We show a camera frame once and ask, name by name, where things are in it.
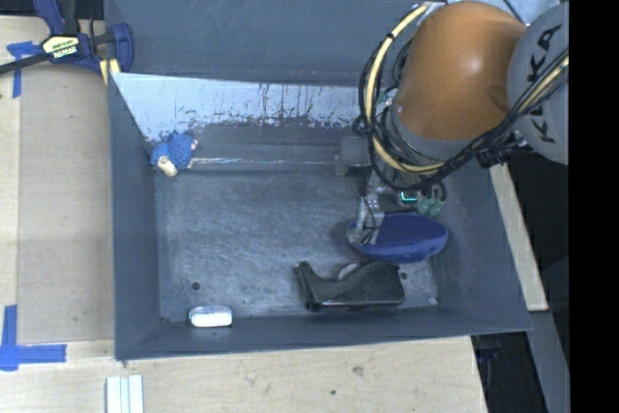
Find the blue oval object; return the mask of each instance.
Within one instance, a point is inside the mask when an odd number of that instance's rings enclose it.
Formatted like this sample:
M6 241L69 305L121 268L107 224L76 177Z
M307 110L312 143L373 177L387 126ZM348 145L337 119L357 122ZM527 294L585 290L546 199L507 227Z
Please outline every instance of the blue oval object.
M353 221L348 228L354 228ZM430 217L410 213L385 214L374 245L351 243L365 256L392 263L425 260L445 247L449 231Z

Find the metal bar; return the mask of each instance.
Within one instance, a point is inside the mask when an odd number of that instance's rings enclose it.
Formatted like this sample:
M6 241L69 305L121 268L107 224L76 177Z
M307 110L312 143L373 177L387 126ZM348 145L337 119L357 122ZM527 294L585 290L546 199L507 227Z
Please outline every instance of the metal bar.
M552 313L532 311L533 331L526 333L548 413L570 413L570 370Z

